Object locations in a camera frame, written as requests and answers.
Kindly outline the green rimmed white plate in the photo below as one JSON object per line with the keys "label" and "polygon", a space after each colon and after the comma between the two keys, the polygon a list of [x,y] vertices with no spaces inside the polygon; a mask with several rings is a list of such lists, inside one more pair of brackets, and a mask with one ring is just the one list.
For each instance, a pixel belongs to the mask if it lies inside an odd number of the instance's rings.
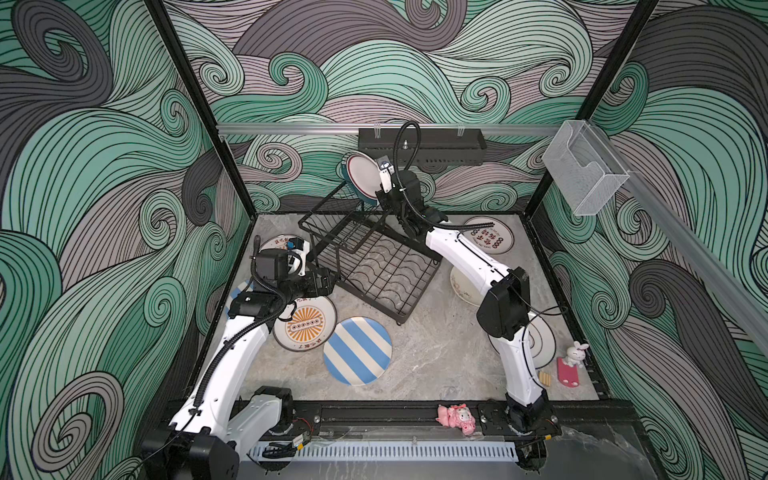
{"label": "green rimmed white plate", "polygon": [[376,192],[381,189],[377,163],[362,152],[348,152],[342,160],[342,174],[353,193],[365,204],[379,203]]}

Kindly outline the black wire dish rack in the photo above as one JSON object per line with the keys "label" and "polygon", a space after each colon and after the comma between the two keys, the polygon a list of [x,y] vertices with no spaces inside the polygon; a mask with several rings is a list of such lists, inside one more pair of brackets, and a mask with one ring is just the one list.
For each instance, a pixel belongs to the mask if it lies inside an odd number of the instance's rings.
{"label": "black wire dish rack", "polygon": [[393,216],[341,182],[299,221],[309,235],[310,262],[337,285],[397,324],[404,324],[436,275],[442,257],[397,232]]}

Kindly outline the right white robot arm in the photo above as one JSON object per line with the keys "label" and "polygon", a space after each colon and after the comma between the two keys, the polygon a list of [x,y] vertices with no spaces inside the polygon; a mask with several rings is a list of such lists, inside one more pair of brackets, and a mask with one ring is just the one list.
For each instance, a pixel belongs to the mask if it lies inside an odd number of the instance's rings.
{"label": "right white robot arm", "polygon": [[454,224],[425,204],[420,181],[409,170],[421,143],[417,122],[407,121],[399,127],[392,155],[377,161],[377,198],[386,212],[396,215],[408,237],[449,261],[483,296],[476,319],[500,355],[511,429],[531,440],[558,436],[561,427],[548,393],[538,381],[529,345],[528,325],[535,311],[530,304],[529,276],[523,268],[500,263],[463,237],[464,230],[482,229],[482,224]]}

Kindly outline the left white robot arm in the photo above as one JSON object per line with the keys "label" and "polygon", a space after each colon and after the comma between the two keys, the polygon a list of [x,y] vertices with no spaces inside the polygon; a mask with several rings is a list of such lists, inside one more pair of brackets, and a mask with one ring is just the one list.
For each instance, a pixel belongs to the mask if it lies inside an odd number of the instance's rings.
{"label": "left white robot arm", "polygon": [[289,321],[298,299],[325,297],[335,280],[311,267],[308,242],[255,247],[246,288],[232,299],[215,354],[169,424],[151,432],[130,479],[234,479],[241,456],[269,430],[292,422],[287,389],[265,387],[238,413],[247,370],[279,321]]}

